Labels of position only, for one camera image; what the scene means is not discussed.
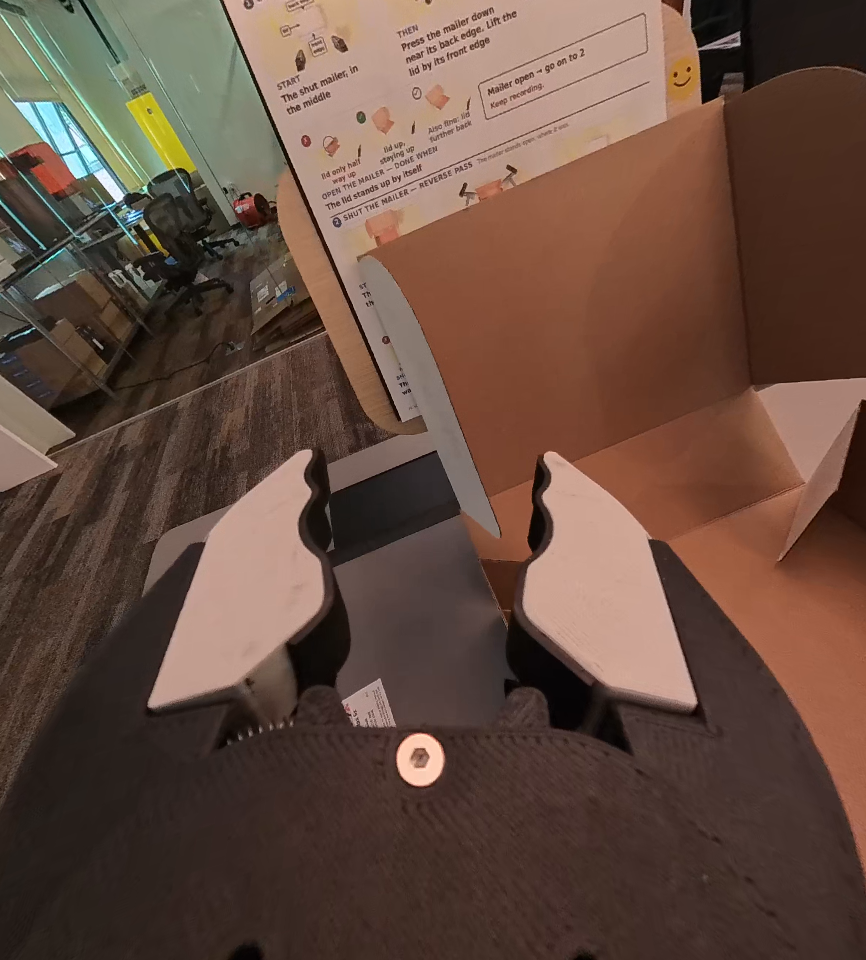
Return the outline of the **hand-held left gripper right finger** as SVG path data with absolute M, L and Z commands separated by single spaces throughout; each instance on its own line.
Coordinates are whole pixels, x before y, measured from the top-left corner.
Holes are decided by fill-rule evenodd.
M 506 644 L 522 688 L 554 728 L 609 737 L 618 707 L 675 717 L 700 702 L 655 556 L 658 542 L 558 453 L 536 461 L 530 556 L 517 575 Z

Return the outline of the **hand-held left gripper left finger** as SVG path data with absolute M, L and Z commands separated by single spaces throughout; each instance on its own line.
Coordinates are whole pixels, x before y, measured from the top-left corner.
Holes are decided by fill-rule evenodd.
M 334 688 L 351 649 L 328 547 L 327 464 L 301 450 L 212 527 L 151 688 L 151 714 L 226 706 L 276 729 Z

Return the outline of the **white cardboard mailer box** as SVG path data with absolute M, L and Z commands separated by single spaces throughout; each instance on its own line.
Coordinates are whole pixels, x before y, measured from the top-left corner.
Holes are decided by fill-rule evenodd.
M 557 452 L 773 669 L 866 871 L 866 75 L 690 109 L 362 266 L 501 607 Z

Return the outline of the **brown cardboard box stack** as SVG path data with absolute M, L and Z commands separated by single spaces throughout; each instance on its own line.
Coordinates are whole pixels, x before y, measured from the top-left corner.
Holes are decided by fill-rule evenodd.
M 0 336 L 0 376 L 45 410 L 104 391 L 142 326 L 88 270 L 36 294 L 8 287 L 0 317 L 19 322 Z

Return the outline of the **white printed label sticker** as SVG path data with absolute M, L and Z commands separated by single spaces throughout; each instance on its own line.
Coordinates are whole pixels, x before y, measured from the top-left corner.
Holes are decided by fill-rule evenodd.
M 343 699 L 343 709 L 355 727 L 394 728 L 389 698 L 380 678 Z

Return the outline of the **flattened cardboard sheets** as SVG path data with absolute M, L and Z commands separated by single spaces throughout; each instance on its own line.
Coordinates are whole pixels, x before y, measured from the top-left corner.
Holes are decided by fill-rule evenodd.
M 286 252 L 260 270 L 249 284 L 254 354 L 275 354 L 324 331 L 292 254 Z

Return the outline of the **black mesh office chair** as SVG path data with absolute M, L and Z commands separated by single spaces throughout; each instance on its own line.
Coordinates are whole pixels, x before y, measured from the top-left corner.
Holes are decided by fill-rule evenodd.
M 180 167 L 158 174 L 148 182 L 147 192 L 154 199 L 161 196 L 174 198 L 181 225 L 211 258 L 219 259 L 218 250 L 223 247 L 240 246 L 235 236 L 216 234 L 211 226 L 213 212 L 196 196 L 192 176 L 186 169 Z
M 185 306 L 192 306 L 195 315 L 201 316 L 206 293 L 234 293 L 233 286 L 222 277 L 201 276 L 200 269 L 206 262 L 207 251 L 181 225 L 174 198 L 151 198 L 142 212 L 162 251 L 139 258 L 135 265 L 145 278 L 160 281 L 164 294 L 174 295 L 163 310 L 166 319 L 173 318 Z

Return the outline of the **yellow panel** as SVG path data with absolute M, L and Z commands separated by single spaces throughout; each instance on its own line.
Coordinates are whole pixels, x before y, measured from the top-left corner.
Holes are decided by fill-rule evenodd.
M 132 97 L 127 101 L 127 108 L 166 170 L 182 169 L 190 174 L 197 170 L 151 92 Z

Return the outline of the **orange machine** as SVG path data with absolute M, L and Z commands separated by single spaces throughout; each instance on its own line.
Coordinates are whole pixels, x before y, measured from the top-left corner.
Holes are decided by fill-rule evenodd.
M 0 157 L 0 175 L 16 179 L 20 175 L 32 178 L 47 193 L 66 199 L 78 191 L 78 179 L 56 153 L 43 141 L 13 150 Z

